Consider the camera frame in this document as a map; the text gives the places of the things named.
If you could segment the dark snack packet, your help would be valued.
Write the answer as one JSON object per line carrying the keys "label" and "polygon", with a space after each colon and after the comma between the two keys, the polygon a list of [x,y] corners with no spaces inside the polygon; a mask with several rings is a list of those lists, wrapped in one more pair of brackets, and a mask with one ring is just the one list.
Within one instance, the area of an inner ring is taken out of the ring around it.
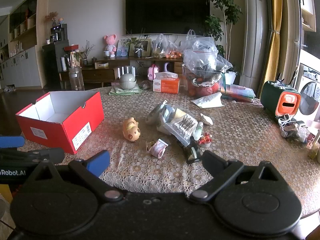
{"label": "dark snack packet", "polygon": [[188,165],[201,160],[201,152],[195,140],[191,140],[188,146],[182,146],[182,150]]}

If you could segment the red ornament keychain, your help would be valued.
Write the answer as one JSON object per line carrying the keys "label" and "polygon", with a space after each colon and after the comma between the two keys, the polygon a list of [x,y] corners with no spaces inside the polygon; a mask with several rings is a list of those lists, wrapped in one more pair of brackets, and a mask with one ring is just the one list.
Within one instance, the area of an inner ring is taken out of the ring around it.
{"label": "red ornament keychain", "polygon": [[212,135],[209,133],[204,133],[198,140],[198,145],[200,147],[209,147],[212,143]]}

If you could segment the green white tube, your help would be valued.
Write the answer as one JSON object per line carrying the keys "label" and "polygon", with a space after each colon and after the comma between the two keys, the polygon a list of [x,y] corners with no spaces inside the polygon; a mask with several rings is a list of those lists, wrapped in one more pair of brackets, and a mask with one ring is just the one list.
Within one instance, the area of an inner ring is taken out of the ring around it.
{"label": "green white tube", "polygon": [[197,127],[195,128],[195,131],[193,131],[193,134],[192,134],[193,139],[194,139],[195,141],[199,141],[199,139],[200,139],[201,136],[202,136],[202,131],[203,131],[203,122],[200,121],[200,122],[197,124]]}

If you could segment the orange pig toy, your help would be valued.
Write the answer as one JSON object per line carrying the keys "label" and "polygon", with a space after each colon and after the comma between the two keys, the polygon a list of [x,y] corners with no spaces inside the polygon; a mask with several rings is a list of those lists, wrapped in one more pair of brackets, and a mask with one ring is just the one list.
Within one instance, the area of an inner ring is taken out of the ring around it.
{"label": "orange pig toy", "polygon": [[138,127],[139,123],[130,117],[123,122],[123,136],[126,140],[130,142],[135,142],[140,137],[140,129]]}

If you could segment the cotton swab pack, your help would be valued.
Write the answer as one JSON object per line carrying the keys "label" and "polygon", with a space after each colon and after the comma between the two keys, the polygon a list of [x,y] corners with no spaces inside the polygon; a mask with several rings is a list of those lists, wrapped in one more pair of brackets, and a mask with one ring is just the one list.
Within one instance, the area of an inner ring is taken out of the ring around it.
{"label": "cotton swab pack", "polygon": [[171,122],[164,125],[164,128],[174,135],[183,146],[187,147],[197,125],[198,121],[191,115],[186,114],[180,118],[172,119]]}

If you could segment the pink patterned small packet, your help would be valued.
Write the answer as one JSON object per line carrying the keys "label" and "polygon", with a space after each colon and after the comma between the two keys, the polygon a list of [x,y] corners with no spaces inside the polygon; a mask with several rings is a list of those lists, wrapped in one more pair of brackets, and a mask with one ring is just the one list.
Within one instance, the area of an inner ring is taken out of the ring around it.
{"label": "pink patterned small packet", "polygon": [[161,159],[168,146],[164,140],[158,139],[157,141],[146,142],[146,151],[148,154]]}

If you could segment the bagged bread slice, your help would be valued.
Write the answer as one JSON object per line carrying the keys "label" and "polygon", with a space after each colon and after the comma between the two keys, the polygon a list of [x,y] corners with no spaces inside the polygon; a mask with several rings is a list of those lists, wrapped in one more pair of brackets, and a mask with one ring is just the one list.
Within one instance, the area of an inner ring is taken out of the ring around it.
{"label": "bagged bread slice", "polygon": [[174,113],[174,117],[173,120],[177,120],[179,118],[184,117],[185,115],[187,115],[187,113],[179,108],[176,108],[175,113]]}

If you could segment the folded green cloth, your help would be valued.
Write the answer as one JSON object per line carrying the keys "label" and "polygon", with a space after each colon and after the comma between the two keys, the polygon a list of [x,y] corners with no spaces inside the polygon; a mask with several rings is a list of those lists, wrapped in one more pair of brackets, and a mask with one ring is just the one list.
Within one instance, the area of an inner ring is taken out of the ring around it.
{"label": "folded green cloth", "polygon": [[120,85],[113,86],[109,92],[109,95],[134,95],[141,94],[142,90],[139,88],[139,85],[135,85],[132,89],[122,89]]}

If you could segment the clear glass jar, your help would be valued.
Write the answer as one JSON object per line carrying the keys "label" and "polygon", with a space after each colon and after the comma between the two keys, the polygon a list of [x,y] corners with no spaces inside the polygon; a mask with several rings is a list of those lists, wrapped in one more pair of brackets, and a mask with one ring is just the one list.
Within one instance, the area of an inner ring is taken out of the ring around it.
{"label": "clear glass jar", "polygon": [[69,68],[69,80],[72,90],[85,90],[81,67]]}

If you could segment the grey-green round ceramic pot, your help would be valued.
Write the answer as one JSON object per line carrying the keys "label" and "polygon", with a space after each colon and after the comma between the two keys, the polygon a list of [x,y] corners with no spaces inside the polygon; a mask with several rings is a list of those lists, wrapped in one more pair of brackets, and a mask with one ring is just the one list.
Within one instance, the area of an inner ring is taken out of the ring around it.
{"label": "grey-green round ceramic pot", "polygon": [[120,77],[119,84],[123,90],[131,90],[136,85],[136,77],[133,74],[124,74]]}

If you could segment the orange tissue box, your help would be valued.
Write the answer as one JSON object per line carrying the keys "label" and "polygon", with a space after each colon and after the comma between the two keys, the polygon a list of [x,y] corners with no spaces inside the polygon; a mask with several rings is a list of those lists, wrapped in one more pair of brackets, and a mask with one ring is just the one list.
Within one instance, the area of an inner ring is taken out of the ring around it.
{"label": "orange tissue box", "polygon": [[153,92],[178,94],[180,89],[180,78],[172,72],[156,73],[153,80]]}

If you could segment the clear plastic bag pile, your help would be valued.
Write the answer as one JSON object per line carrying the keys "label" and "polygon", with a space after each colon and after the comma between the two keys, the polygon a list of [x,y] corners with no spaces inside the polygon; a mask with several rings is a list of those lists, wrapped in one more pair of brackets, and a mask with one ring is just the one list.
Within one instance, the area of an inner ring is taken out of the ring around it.
{"label": "clear plastic bag pile", "polygon": [[211,36],[196,36],[190,29],[186,41],[181,43],[183,65],[197,77],[209,78],[227,72],[233,66],[223,56]]}

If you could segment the pink toy suitcase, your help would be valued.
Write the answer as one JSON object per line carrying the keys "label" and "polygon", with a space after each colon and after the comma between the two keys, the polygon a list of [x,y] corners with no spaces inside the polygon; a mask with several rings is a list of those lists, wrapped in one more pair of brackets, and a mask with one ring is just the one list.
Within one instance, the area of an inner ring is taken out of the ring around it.
{"label": "pink toy suitcase", "polygon": [[155,79],[156,74],[159,72],[159,66],[157,66],[155,63],[153,63],[149,68],[148,68],[148,80],[152,81]]}

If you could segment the pink plush doll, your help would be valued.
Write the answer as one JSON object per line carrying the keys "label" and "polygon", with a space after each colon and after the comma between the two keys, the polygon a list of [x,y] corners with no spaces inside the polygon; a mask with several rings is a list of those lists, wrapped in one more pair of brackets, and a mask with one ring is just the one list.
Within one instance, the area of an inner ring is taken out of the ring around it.
{"label": "pink plush doll", "polygon": [[106,43],[106,47],[105,47],[105,50],[104,50],[104,53],[105,53],[105,56],[106,57],[115,57],[116,56],[116,51],[117,51],[117,48],[116,48],[116,39],[117,39],[117,36],[116,34],[112,34],[112,35],[105,35],[104,36],[104,41]]}

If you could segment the yellow curtain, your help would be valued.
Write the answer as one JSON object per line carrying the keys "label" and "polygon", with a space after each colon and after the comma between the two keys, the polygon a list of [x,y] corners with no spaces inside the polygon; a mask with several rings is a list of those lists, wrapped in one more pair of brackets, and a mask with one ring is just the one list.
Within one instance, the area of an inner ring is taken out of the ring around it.
{"label": "yellow curtain", "polygon": [[262,85],[266,81],[275,80],[278,71],[283,0],[267,0],[267,9],[268,35]]}

